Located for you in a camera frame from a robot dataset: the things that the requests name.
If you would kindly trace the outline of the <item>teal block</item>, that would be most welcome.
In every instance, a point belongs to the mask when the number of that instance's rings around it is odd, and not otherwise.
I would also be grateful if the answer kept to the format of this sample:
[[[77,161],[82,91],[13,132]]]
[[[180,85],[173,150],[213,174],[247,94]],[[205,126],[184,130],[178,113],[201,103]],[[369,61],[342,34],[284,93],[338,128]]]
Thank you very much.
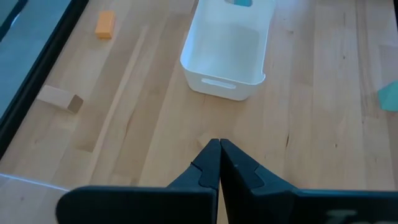
[[[398,112],[398,80],[381,88],[377,95],[382,110]]]
[[[252,0],[225,0],[229,4],[233,4],[236,6],[244,6],[244,7],[251,7]]]

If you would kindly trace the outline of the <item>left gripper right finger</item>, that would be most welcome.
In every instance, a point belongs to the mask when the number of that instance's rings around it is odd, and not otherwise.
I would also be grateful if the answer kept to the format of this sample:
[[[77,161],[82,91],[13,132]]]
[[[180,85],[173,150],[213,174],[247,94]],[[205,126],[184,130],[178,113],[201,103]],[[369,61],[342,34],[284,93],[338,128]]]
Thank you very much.
[[[398,224],[398,192],[300,189],[221,139],[229,224]]]

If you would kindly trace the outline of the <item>natural wood block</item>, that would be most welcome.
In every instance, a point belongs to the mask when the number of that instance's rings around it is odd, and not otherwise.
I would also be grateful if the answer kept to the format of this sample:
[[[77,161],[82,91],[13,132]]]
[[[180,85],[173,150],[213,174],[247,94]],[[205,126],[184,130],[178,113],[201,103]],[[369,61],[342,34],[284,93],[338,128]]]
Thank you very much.
[[[80,96],[49,85],[42,87],[37,99],[73,114],[76,114],[83,104]]]

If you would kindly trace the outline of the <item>orange block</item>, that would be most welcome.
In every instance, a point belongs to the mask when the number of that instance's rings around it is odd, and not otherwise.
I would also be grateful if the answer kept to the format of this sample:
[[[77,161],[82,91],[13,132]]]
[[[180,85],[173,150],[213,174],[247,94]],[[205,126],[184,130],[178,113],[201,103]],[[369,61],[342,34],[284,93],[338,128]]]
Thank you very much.
[[[114,25],[115,25],[115,13],[114,11],[100,11],[95,34],[99,39],[111,39],[113,37]]]

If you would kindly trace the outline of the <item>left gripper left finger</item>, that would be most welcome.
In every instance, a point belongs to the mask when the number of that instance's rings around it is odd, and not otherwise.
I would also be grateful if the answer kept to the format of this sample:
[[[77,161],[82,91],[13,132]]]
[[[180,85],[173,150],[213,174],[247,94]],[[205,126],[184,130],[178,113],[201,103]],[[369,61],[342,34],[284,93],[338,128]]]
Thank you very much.
[[[85,186],[57,202],[58,224],[216,224],[221,144],[211,139],[166,187]]]

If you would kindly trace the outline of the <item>white plastic bin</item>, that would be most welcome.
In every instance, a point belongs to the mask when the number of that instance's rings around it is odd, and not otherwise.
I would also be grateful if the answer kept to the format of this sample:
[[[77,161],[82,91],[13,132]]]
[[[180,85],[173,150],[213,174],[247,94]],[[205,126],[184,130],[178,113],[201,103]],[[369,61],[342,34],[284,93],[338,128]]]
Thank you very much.
[[[235,101],[254,94],[263,72],[275,0],[251,5],[199,0],[180,56],[193,91]]]

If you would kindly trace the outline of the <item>black aluminium table frame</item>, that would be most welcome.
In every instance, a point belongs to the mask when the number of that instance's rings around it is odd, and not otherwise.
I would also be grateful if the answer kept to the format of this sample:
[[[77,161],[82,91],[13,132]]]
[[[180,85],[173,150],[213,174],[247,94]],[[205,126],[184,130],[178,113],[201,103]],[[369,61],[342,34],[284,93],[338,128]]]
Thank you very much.
[[[89,0],[0,0],[0,160]]]

